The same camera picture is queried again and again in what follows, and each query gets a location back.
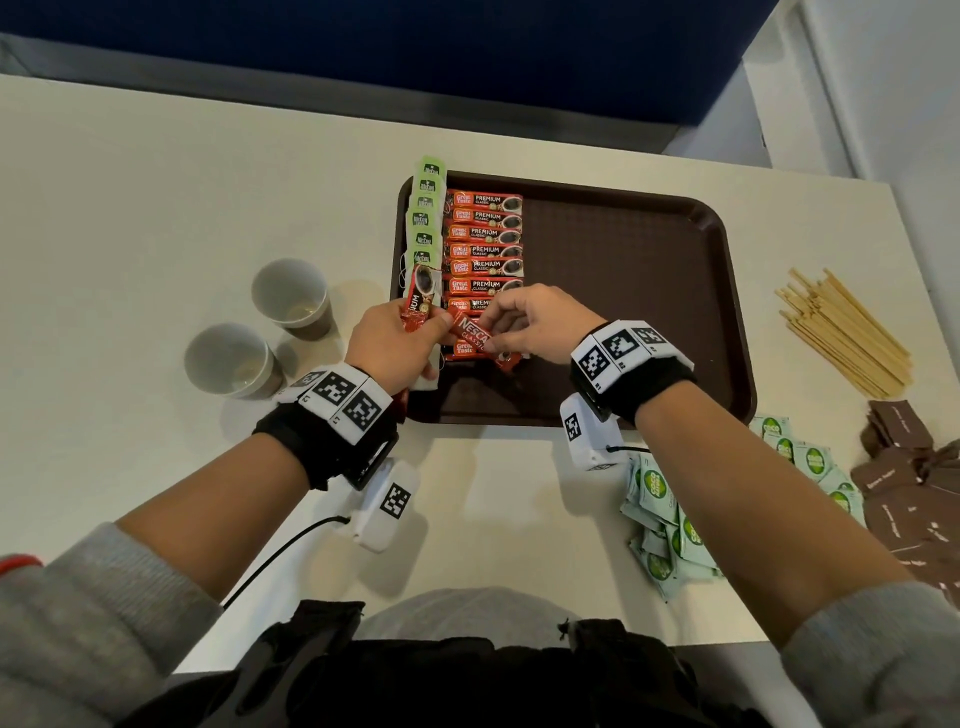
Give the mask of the person's grey right sleeve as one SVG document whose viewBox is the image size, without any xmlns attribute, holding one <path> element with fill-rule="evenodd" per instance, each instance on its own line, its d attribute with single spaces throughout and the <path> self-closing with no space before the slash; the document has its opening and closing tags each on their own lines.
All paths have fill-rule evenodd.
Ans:
<svg viewBox="0 0 960 728">
<path fill-rule="evenodd" d="M 960 728 L 960 612 L 928 585 L 843 597 L 779 654 L 823 728 Z"/>
</svg>

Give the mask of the pile of wooden stirrers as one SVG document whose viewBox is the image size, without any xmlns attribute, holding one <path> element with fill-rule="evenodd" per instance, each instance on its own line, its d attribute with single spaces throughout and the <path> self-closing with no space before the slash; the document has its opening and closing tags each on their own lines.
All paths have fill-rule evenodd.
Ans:
<svg viewBox="0 0 960 728">
<path fill-rule="evenodd" d="M 775 289 L 789 331 L 871 400 L 894 401 L 914 383 L 911 352 L 829 269 L 810 278 L 796 268 Z"/>
</svg>

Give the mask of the blue partition panel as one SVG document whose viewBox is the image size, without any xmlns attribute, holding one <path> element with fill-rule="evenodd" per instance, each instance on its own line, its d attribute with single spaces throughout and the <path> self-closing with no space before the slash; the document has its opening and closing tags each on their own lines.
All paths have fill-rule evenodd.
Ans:
<svg viewBox="0 0 960 728">
<path fill-rule="evenodd" d="M 779 0 L 0 0 L 0 32 L 691 126 Z"/>
</svg>

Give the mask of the row of green tea bags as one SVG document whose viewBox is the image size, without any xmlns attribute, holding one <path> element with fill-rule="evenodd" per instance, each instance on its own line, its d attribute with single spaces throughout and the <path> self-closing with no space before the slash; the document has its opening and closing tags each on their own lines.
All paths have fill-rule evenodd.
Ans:
<svg viewBox="0 0 960 728">
<path fill-rule="evenodd" d="M 437 271 L 442 269 L 447 181 L 447 165 L 438 157 L 425 155 L 416 164 L 405 213 L 409 268 L 424 265 Z"/>
</svg>

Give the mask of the red coffee sachet with cup print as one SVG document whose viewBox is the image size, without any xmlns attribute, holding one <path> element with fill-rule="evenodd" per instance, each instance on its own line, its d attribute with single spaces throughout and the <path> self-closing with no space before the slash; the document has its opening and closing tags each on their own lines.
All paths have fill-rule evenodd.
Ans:
<svg viewBox="0 0 960 728">
<path fill-rule="evenodd" d="M 435 318 L 443 288 L 442 270 L 424 263 L 414 264 L 406 292 L 401 299 L 400 320 L 407 334 L 420 330 Z"/>
</svg>

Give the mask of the person's grey left sleeve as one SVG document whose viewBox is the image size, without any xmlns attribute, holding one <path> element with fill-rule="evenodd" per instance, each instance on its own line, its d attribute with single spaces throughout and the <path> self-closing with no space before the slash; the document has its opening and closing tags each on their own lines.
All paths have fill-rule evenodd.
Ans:
<svg viewBox="0 0 960 728">
<path fill-rule="evenodd" d="M 104 523 L 0 576 L 0 728 L 114 728 L 159 696 L 220 602 Z"/>
</svg>

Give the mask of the person's right forearm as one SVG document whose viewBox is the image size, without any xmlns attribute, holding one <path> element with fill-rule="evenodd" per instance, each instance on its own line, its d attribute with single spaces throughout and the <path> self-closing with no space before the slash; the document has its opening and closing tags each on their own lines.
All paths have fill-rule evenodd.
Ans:
<svg viewBox="0 0 960 728">
<path fill-rule="evenodd" d="M 633 419 L 678 504 L 778 650 L 836 601 L 916 582 L 867 529 L 693 383 L 669 387 Z"/>
</svg>

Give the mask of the grey paper cup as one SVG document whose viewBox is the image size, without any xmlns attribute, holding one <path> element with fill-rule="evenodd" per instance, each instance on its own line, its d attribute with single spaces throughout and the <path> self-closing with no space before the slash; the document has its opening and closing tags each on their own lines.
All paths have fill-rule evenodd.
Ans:
<svg viewBox="0 0 960 728">
<path fill-rule="evenodd" d="M 295 338 L 317 341 L 332 328 L 329 283 L 307 261 L 270 261 L 253 277 L 250 297 L 262 316 Z"/>
<path fill-rule="evenodd" d="M 268 343 L 249 326 L 215 323 L 186 346 L 183 368 L 199 391 L 234 400 L 264 400 L 285 385 L 282 365 Z"/>
</svg>

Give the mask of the person's right hand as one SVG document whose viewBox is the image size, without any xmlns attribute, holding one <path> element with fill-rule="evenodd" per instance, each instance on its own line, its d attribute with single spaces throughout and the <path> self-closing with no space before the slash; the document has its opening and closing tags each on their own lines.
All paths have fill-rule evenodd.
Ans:
<svg viewBox="0 0 960 728">
<path fill-rule="evenodd" d="M 544 284 L 541 318 L 543 356 L 533 357 L 564 364 L 583 339 L 608 320 L 596 314 L 557 286 Z"/>
</svg>

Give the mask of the brown plastic tray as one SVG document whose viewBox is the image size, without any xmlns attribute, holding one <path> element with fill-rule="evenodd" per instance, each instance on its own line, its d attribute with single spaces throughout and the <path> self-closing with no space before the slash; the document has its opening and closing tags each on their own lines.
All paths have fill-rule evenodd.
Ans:
<svg viewBox="0 0 960 728">
<path fill-rule="evenodd" d="M 758 406 L 733 262 L 720 216 L 700 200 L 557 181 L 450 171 L 451 188 L 523 198 L 525 282 L 557 285 L 606 320 L 642 320 L 694 365 L 701 388 L 739 421 Z M 568 365 L 531 358 L 443 366 L 434 391 L 409 395 L 425 424 L 562 425 Z"/>
</svg>

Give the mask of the red coffee stick sachet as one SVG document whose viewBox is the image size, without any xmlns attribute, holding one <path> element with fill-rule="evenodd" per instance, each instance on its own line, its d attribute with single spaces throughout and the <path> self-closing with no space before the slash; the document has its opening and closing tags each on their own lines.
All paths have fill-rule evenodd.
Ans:
<svg viewBox="0 0 960 728">
<path fill-rule="evenodd" d="M 443 359 L 446 362 L 471 361 L 488 359 L 500 371 L 510 372 L 522 361 L 523 355 L 517 352 L 490 352 L 485 346 L 492 337 L 486 328 L 477 323 L 477 319 L 468 315 L 466 311 L 455 308 L 453 310 L 453 324 L 450 333 L 456 337 L 453 345 L 444 351 Z"/>
</svg>

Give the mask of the person's left hand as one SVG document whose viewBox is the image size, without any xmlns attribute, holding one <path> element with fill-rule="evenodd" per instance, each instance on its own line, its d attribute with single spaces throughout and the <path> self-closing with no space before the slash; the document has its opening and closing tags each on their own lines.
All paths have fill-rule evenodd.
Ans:
<svg viewBox="0 0 960 728">
<path fill-rule="evenodd" d="M 388 395 L 415 383 L 402 383 L 402 300 L 370 307 L 354 326 L 343 361 L 363 371 Z"/>
</svg>

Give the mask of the person's grey sleeve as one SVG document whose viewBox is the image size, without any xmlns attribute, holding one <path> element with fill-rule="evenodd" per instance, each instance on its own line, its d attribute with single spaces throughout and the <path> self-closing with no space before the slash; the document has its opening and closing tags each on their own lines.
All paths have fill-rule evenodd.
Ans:
<svg viewBox="0 0 960 728">
<path fill-rule="evenodd" d="M 928 585 L 843 597 L 779 654 L 823 728 L 960 728 L 960 612 Z"/>
<path fill-rule="evenodd" d="M 0 576 L 0 728 L 114 728 L 159 696 L 220 602 L 104 523 Z"/>
</svg>

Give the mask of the left wrist marker band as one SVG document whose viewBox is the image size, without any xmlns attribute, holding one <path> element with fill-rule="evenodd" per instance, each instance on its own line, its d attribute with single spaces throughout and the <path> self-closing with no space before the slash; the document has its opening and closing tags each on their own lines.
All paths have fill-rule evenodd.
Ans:
<svg viewBox="0 0 960 728">
<path fill-rule="evenodd" d="M 344 362 L 307 372 L 273 401 L 253 434 L 281 443 L 313 490 L 326 491 L 337 477 L 365 489 L 399 440 L 393 398 L 366 371 Z"/>
</svg>

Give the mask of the right wrist marker band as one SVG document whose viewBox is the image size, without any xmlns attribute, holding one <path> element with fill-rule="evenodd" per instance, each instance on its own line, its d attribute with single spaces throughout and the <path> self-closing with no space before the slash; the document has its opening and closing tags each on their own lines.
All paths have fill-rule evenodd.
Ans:
<svg viewBox="0 0 960 728">
<path fill-rule="evenodd" d="M 694 365 L 647 321 L 606 321 L 573 349 L 570 380 L 600 422 L 632 424 L 640 407 L 680 382 L 697 383 Z"/>
</svg>

